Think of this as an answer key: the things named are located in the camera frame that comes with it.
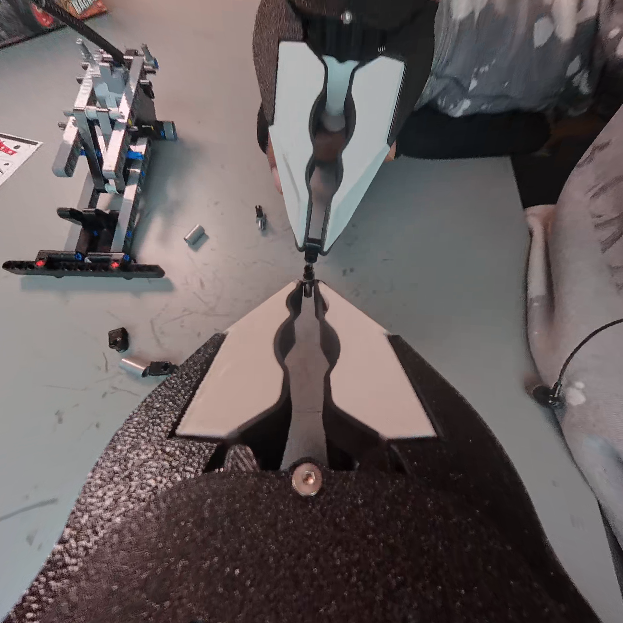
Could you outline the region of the white sticker sheet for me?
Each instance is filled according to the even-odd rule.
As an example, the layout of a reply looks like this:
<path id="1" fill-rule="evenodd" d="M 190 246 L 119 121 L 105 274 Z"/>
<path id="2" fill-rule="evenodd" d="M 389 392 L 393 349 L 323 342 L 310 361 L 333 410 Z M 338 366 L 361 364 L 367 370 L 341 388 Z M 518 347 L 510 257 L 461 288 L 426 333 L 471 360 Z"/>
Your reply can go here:
<path id="1" fill-rule="evenodd" d="M 3 185 L 43 142 L 1 132 L 1 185 Z"/>

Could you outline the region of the toy truck set box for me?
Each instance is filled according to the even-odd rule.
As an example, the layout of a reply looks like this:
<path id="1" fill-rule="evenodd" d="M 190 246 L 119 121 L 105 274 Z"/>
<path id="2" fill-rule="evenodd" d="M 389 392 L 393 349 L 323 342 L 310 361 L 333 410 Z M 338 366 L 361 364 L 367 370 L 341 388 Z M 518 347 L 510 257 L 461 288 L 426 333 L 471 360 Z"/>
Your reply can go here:
<path id="1" fill-rule="evenodd" d="M 55 1 L 80 20 L 107 13 L 103 1 Z M 34 1 L 1 1 L 1 48 L 31 40 L 62 29 L 66 25 L 43 11 Z"/>

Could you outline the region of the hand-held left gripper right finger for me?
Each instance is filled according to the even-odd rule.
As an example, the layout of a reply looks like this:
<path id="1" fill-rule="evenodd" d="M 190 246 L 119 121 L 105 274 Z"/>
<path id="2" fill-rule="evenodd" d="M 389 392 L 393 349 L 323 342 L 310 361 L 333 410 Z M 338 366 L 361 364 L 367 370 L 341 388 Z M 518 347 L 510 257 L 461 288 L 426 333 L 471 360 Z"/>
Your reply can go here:
<path id="1" fill-rule="evenodd" d="M 437 438 L 393 336 L 324 282 L 314 285 L 328 467 L 355 470 L 397 442 Z"/>

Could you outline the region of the grey black toy chassis model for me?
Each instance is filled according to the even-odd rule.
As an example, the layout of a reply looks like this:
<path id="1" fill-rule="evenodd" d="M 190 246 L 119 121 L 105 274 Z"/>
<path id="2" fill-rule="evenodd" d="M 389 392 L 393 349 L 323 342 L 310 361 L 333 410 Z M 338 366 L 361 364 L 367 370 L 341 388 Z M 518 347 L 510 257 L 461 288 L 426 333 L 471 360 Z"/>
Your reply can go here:
<path id="1" fill-rule="evenodd" d="M 77 207 L 59 207 L 72 224 L 69 248 L 40 250 L 29 261 L 5 261 L 15 275 L 163 278 L 154 264 L 132 255 L 139 205 L 154 141 L 176 141 L 172 121 L 160 121 L 150 75 L 158 61 L 145 44 L 121 51 L 55 1 L 35 1 L 79 35 L 82 75 L 72 108 L 59 124 L 63 131 L 52 173 L 74 175 L 83 158 L 88 172 Z"/>

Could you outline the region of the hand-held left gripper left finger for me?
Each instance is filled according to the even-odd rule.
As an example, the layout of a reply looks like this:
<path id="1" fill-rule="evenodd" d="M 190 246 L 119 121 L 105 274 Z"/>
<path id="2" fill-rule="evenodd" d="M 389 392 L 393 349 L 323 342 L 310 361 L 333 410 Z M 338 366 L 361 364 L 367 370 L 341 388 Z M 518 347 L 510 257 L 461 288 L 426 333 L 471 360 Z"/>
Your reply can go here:
<path id="1" fill-rule="evenodd" d="M 247 446 L 261 470 L 281 468 L 292 422 L 285 359 L 302 298 L 303 285 L 294 281 L 225 331 L 175 437 L 214 443 L 220 454 Z"/>

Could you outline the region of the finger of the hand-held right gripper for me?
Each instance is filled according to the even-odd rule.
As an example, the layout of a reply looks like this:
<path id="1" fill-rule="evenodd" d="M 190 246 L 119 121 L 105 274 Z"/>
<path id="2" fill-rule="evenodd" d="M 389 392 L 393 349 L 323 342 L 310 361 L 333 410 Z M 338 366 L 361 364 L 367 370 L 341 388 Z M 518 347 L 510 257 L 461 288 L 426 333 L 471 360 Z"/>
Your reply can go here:
<path id="1" fill-rule="evenodd" d="M 389 137 L 405 63 L 380 56 L 354 70 L 348 91 L 348 136 L 339 156 L 339 185 L 323 229 L 322 255 L 344 231 L 390 151 Z"/>
<path id="2" fill-rule="evenodd" d="M 288 220 L 303 250 L 311 211 L 314 114 L 322 101 L 326 66 L 304 42 L 278 45 L 275 109 L 269 136 Z"/>

